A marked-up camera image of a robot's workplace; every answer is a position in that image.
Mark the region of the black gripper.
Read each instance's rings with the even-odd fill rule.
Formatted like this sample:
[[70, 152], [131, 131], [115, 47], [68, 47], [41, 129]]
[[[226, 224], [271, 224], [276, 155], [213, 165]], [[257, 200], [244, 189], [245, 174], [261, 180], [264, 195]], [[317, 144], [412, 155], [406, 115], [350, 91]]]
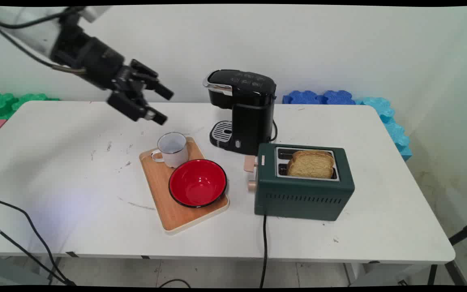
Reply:
[[102, 90], [113, 90], [107, 104], [130, 120], [145, 119], [159, 125], [165, 124], [167, 115], [151, 107], [143, 98], [139, 85], [116, 87], [113, 81], [125, 82], [131, 79], [145, 85], [165, 100], [171, 100], [174, 92], [158, 79], [158, 73], [137, 59], [125, 65], [123, 55], [113, 50], [96, 37], [87, 35], [78, 25], [62, 25], [60, 33], [51, 51], [51, 60], [58, 65], [82, 70], [80, 78]]

